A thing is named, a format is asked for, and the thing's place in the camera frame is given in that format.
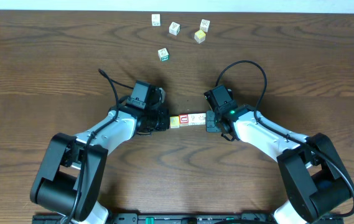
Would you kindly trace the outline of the plain yellow wooden block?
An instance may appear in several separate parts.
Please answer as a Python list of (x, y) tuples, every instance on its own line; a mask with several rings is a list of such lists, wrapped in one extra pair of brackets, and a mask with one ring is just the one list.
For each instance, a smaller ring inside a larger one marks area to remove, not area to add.
[(179, 116), (171, 116), (170, 117), (170, 128), (180, 128), (180, 120)]

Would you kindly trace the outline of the white block blue edge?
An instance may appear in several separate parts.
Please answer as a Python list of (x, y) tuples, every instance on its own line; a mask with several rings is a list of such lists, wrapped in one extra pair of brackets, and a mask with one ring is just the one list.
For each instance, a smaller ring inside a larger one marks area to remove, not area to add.
[(188, 114), (189, 117), (189, 126), (197, 125), (197, 114)]

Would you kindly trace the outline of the red letter wooden block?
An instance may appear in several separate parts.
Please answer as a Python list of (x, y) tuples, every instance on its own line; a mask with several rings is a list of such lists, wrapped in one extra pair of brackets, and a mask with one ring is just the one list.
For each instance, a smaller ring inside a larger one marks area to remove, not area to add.
[(179, 126), (188, 126), (189, 125), (189, 116), (188, 114), (179, 115)]

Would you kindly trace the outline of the white block red bug drawing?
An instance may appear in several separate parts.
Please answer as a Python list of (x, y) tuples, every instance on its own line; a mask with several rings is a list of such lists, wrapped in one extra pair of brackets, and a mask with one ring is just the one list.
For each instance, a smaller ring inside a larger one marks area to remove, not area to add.
[(199, 113), (197, 115), (197, 124), (198, 125), (205, 125), (206, 123), (206, 114), (205, 113)]

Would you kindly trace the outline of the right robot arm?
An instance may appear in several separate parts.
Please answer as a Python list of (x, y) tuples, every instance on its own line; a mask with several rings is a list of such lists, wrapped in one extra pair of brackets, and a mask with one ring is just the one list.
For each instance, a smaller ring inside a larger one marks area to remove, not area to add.
[(274, 211), (276, 223), (315, 223), (354, 214), (354, 183), (329, 137), (294, 133), (257, 107), (238, 106), (232, 99), (208, 102), (223, 138), (248, 143), (277, 162), (288, 199)]

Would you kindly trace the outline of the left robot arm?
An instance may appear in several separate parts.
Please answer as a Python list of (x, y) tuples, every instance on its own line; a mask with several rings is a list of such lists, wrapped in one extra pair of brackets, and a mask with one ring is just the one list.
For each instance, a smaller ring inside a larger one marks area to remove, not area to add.
[(31, 202), (65, 216), (65, 222), (104, 223), (98, 205), (107, 157), (137, 133), (165, 131), (169, 110), (160, 105), (112, 107), (105, 119), (73, 136), (57, 133), (49, 142), (30, 190)]

